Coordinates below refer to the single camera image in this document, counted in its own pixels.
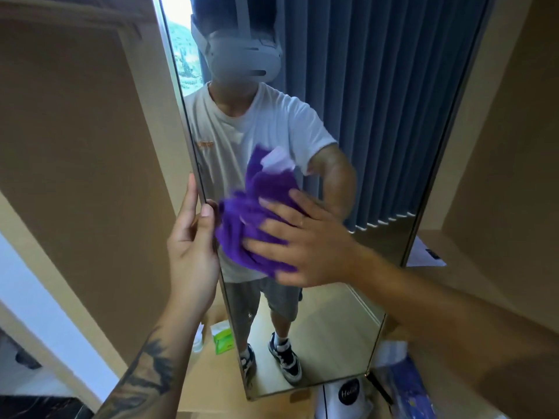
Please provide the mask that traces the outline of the green wipes packet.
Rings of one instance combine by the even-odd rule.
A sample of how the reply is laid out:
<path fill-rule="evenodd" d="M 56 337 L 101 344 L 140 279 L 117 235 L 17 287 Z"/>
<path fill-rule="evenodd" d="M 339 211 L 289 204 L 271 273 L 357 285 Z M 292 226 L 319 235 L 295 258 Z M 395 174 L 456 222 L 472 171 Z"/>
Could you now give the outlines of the green wipes packet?
<path fill-rule="evenodd" d="M 221 355 L 235 347 L 235 339 L 229 320 L 223 320 L 210 326 L 215 354 Z"/>

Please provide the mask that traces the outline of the blue plastic bag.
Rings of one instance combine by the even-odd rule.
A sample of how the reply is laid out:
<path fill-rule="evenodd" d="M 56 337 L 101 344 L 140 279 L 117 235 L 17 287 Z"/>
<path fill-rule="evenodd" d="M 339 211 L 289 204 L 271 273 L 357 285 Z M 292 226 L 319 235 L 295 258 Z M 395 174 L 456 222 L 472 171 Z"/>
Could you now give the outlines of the blue plastic bag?
<path fill-rule="evenodd" d="M 374 352 L 372 371 L 393 419 L 437 419 L 423 380 L 408 354 L 407 341 L 382 341 Z"/>

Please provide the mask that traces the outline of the person's right hand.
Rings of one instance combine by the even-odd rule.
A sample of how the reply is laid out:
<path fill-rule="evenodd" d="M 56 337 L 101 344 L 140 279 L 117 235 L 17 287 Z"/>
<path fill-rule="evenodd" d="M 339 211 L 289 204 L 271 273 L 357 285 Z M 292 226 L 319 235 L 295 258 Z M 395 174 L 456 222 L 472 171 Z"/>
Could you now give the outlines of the person's right hand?
<path fill-rule="evenodd" d="M 316 287 L 330 283 L 358 284 L 374 268 L 374 252 L 358 244 L 334 216 L 312 219 L 278 202 L 262 199 L 260 203 L 281 218 L 281 222 L 304 229 L 308 243 L 275 245 L 245 239 L 243 246 L 251 253 L 296 269 L 316 268 Z"/>

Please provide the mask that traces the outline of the white bag with black label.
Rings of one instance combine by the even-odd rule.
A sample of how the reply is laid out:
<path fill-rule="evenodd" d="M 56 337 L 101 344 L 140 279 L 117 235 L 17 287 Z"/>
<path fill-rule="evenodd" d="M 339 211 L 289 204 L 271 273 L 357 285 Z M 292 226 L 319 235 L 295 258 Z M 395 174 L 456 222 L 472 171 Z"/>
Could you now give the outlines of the white bag with black label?
<path fill-rule="evenodd" d="M 356 377 L 320 385 L 314 419 L 368 419 L 373 410 L 363 379 Z"/>

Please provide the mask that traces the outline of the white paper sheet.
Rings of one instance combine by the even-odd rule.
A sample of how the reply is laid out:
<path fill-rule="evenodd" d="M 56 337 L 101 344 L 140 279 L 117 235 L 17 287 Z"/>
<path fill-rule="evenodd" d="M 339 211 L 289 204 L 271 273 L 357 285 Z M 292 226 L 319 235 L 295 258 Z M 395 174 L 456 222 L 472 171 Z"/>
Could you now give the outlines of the white paper sheet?
<path fill-rule="evenodd" d="M 445 267 L 442 258 L 416 236 L 411 246 L 406 267 Z"/>

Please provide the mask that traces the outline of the tall framed mirror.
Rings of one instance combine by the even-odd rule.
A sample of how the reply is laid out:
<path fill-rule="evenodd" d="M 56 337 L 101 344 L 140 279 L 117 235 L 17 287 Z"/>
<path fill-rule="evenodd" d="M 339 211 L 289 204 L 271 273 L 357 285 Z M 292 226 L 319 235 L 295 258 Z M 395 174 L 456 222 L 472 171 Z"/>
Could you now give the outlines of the tall framed mirror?
<path fill-rule="evenodd" d="M 301 191 L 406 266 L 493 1 L 153 0 L 201 202 L 282 147 Z M 386 315 L 361 290 L 278 285 L 216 248 L 248 401 L 368 373 Z"/>

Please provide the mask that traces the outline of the brown wooden wardrobe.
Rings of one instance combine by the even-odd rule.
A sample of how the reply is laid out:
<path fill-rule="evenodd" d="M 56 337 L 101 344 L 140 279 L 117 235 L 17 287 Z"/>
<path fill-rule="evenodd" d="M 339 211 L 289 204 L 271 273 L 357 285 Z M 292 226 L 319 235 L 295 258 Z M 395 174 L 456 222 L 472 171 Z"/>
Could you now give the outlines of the brown wooden wardrobe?
<path fill-rule="evenodd" d="M 458 160 L 449 137 L 466 136 L 457 132 L 466 130 L 462 113 L 481 83 L 479 67 L 490 66 L 482 60 L 502 58 L 501 46 L 484 52 L 501 1 L 514 2 L 517 13 L 517 1 L 527 0 L 493 1 L 431 189 L 444 162 Z M 110 354 L 102 356 L 116 371 L 107 374 L 117 377 L 101 385 L 109 389 L 96 404 L 164 310 L 165 239 L 193 172 L 155 13 L 153 0 L 0 0 L 0 231 L 38 278 L 53 272 L 64 279 L 103 332 Z M 559 183 L 548 188 L 547 166 L 525 174 L 527 161 L 539 159 L 532 156 L 539 142 L 517 147 L 520 128 L 509 122 L 520 117 L 498 124 L 493 113 L 444 228 L 458 232 L 474 260 L 503 266 L 514 281 L 524 266 L 539 271 L 528 254 L 551 259 L 539 249 L 551 249 L 552 234 L 539 237 L 559 231 Z M 439 201 L 430 193 L 428 213 Z M 290 400 L 307 388 L 247 400 L 237 358 L 247 349 L 216 355 L 211 336 L 210 326 L 227 319 L 220 276 L 214 304 L 178 411 L 245 417 L 253 410 L 283 419 L 302 415 L 303 406 L 312 412 L 314 394 Z"/>

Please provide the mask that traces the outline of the person's right forearm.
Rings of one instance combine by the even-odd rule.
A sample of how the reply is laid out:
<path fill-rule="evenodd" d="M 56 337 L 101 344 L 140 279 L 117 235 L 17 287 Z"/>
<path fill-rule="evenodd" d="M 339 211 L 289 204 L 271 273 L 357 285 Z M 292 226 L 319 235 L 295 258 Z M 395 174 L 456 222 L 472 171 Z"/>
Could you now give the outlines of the person's right forearm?
<path fill-rule="evenodd" d="M 559 333 L 355 249 L 353 283 L 510 419 L 559 419 Z"/>

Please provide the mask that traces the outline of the person's left forearm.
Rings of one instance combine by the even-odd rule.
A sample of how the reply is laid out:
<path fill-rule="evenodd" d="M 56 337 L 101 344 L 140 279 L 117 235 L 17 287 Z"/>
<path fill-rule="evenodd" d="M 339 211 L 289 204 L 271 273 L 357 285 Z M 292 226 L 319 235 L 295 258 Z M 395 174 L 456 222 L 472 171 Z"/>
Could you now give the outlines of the person's left forearm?
<path fill-rule="evenodd" d="M 212 303 L 169 301 L 92 419 L 176 419 L 194 337 Z"/>

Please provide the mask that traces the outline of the purple microfibre cloth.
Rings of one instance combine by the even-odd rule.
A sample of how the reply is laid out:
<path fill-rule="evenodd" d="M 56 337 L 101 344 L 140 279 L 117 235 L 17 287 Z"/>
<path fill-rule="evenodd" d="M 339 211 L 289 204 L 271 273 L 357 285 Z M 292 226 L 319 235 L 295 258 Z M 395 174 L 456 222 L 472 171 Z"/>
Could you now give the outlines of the purple microfibre cloth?
<path fill-rule="evenodd" d="M 216 230 L 216 238 L 225 256 L 235 265 L 266 276 L 274 276 L 276 271 L 297 271 L 288 264 L 251 253 L 243 246 L 245 239 L 286 244 L 259 229 L 259 225 L 267 218 L 281 221 L 276 214 L 264 208 L 259 200 L 278 202 L 304 214 L 289 195 L 290 190 L 299 189 L 295 168 L 295 162 L 284 148 L 268 150 L 256 146 L 247 165 L 245 189 L 235 190 L 230 197 L 220 201 L 220 225 Z"/>

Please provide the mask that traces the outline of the person's left hand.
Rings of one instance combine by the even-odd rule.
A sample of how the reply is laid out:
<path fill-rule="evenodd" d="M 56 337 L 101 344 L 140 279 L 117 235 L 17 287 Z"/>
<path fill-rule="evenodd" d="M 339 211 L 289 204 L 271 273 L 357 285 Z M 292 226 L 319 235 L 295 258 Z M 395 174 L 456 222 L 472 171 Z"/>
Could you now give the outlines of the person's left hand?
<path fill-rule="evenodd" d="M 199 246 L 198 201 L 196 179 L 190 173 L 185 197 L 167 240 L 171 272 L 169 305 L 181 308 L 195 321 L 200 321 L 212 305 L 219 277 L 217 253 Z"/>

